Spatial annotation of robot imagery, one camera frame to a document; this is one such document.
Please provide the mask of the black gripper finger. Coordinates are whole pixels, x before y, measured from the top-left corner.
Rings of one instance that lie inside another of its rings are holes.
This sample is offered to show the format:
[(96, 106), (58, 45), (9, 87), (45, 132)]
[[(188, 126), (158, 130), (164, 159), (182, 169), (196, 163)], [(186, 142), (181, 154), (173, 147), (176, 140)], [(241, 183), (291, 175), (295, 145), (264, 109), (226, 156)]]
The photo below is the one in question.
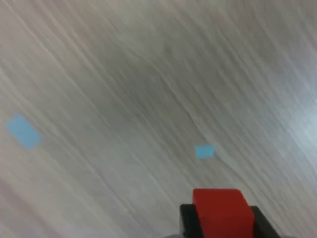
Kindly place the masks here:
[(180, 235), (182, 238), (202, 238), (203, 232), (194, 204), (180, 205)]
[(281, 238), (258, 206), (251, 206), (254, 214), (254, 238)]

